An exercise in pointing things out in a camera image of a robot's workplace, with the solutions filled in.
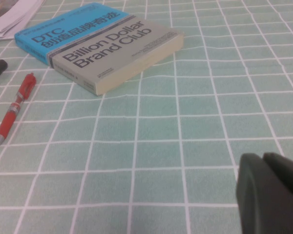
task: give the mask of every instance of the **checkered tablecloth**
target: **checkered tablecloth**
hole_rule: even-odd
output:
[[[29,26],[89,3],[47,0]],[[0,41],[0,234],[240,234],[242,153],[293,159],[293,0],[104,0],[184,48],[96,97]]]

